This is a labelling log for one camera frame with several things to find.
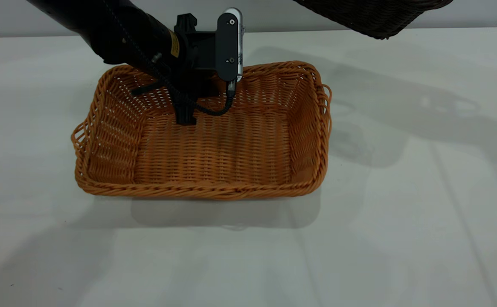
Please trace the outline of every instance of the basket rim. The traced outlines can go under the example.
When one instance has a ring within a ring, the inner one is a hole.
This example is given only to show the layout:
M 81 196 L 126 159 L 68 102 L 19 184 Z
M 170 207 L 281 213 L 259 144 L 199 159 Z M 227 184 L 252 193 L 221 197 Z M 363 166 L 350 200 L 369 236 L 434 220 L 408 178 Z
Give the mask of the basket rim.
M 245 68 L 244 75 L 258 75 L 266 73 L 266 70 L 270 66 L 279 66 L 281 68 L 292 68 L 293 70 L 303 70 L 307 71 L 313 76 L 313 85 L 315 90 L 315 107 L 318 112 L 315 114 L 315 120 L 322 121 L 324 124 L 322 127 L 317 128 L 319 130 L 319 138 L 317 146 L 323 149 L 318 161 L 315 161 L 315 167 L 313 169 L 313 174 L 311 179 L 306 181 L 300 181 L 295 183 L 282 183 L 282 184 L 272 184 L 272 185 L 258 185 L 254 183 L 246 182 L 192 182 L 192 181 L 171 181 L 166 183 L 111 183 L 97 181 L 89 177 L 88 165 L 90 163 L 91 154 L 85 154 L 84 148 L 91 148 L 91 144 L 94 141 L 91 138 L 87 142 L 86 136 L 90 135 L 89 126 L 92 122 L 93 111 L 101 102 L 103 91 L 114 82 L 114 80 L 119 75 L 140 75 L 144 72 L 136 70 L 128 65 L 115 66 L 110 68 L 105 72 L 99 80 L 93 102 L 88 113 L 87 118 L 77 126 L 77 128 L 71 134 L 71 141 L 76 151 L 76 181 L 84 191 L 91 194 L 105 194 L 105 195 L 115 195 L 118 196 L 128 196 L 129 191 L 137 191 L 137 196 L 144 196 L 146 191 L 147 196 L 153 196 L 152 192 L 156 190 L 170 191 L 170 194 L 179 194 L 182 196 L 181 192 L 190 192 L 192 194 L 197 194 L 197 191 L 201 193 L 215 192 L 211 198 L 214 199 L 238 199 L 250 196 L 258 196 L 258 194 L 269 195 L 270 191 L 285 191 L 285 190 L 300 190 L 301 194 L 308 194 L 314 191 L 324 179 L 328 167 L 328 141 L 331 132 L 331 114 L 330 114 L 330 103 L 331 103 L 331 90 L 328 86 L 323 85 L 320 82 L 320 74 L 318 70 L 306 62 L 302 61 L 289 61 L 289 62 L 279 62 L 273 64 L 260 64 L 256 66 L 250 66 Z M 328 89 L 330 96 L 328 96 L 324 89 Z

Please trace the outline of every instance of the dark wicker basket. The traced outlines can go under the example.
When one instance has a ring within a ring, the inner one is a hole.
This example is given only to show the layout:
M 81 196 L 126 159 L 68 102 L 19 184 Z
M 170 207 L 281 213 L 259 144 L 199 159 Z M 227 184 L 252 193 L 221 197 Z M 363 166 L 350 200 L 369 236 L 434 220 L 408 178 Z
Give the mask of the dark wicker basket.
M 415 18 L 453 0 L 294 0 L 336 23 L 377 39 L 397 35 Z

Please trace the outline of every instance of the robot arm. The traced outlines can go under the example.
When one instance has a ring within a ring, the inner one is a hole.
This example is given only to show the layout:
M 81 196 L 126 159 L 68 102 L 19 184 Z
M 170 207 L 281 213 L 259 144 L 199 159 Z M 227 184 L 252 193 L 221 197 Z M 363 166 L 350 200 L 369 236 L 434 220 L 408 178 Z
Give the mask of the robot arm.
M 155 84 L 133 94 L 166 86 L 178 124 L 194 125 L 194 109 L 218 116 L 231 107 L 243 70 L 244 28 L 238 10 L 226 10 L 215 32 L 196 31 L 197 19 L 192 14 L 179 15 L 171 31 L 129 0 L 28 1 L 79 33 L 105 63 L 127 63 L 156 77 Z M 221 111 L 196 103 L 215 73 L 227 82 L 227 103 Z

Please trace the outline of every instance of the white wall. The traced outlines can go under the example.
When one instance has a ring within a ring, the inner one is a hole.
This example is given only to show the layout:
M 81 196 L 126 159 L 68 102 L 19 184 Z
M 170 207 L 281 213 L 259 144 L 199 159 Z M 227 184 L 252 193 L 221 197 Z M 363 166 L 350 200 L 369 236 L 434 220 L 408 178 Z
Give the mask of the white wall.
M 191 12 L 198 29 L 215 29 L 220 13 L 235 6 L 244 14 L 247 31 L 342 29 L 336 23 L 292 0 L 132 0 L 169 27 L 176 15 Z M 497 0 L 453 0 L 440 10 L 426 12 L 411 27 L 494 27 Z M 55 21 L 24 0 L 0 0 L 0 36 L 68 35 Z

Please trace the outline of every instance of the basket handle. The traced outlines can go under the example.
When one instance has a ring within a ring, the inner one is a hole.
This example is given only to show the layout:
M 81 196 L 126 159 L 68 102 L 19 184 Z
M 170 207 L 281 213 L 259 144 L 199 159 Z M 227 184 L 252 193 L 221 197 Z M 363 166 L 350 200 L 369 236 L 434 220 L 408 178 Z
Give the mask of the basket handle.
M 88 127 L 88 125 L 89 125 L 89 123 L 88 123 L 87 119 L 85 119 L 72 132 L 72 135 L 70 136 L 70 140 L 72 141 L 72 144 L 74 145 L 74 148 L 76 148 L 76 149 L 81 148 L 86 143 L 85 136 L 87 135 L 87 127 Z
M 332 133 L 332 114 L 330 113 L 330 104 L 332 103 L 332 89 L 330 89 L 330 86 L 325 84 L 322 84 L 320 88 L 322 91 L 320 91 L 320 95 L 318 96 L 319 107 L 321 107 L 324 111 L 324 124 L 328 128 L 329 138 L 330 134 Z M 330 95 L 326 95 L 324 89 L 328 89 L 328 93 L 330 93 Z

